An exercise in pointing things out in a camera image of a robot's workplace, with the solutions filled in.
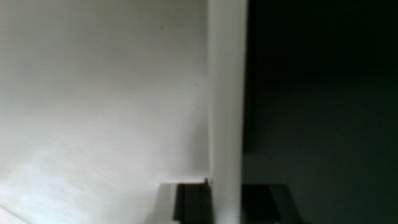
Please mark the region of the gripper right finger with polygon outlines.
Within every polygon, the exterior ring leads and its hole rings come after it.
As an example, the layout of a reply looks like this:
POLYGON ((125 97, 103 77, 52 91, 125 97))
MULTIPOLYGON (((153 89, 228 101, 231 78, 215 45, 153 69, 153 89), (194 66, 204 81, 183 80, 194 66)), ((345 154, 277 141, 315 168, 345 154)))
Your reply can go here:
POLYGON ((242 186, 244 224, 304 224, 286 185, 242 186))

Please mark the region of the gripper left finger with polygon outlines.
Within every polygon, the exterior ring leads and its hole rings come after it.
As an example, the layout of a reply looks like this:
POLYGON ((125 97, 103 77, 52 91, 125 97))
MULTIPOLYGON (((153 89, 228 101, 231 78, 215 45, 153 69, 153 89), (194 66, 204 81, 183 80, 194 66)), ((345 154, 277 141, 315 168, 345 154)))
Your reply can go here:
POLYGON ((213 224, 212 188, 206 182, 160 185, 155 224, 213 224))

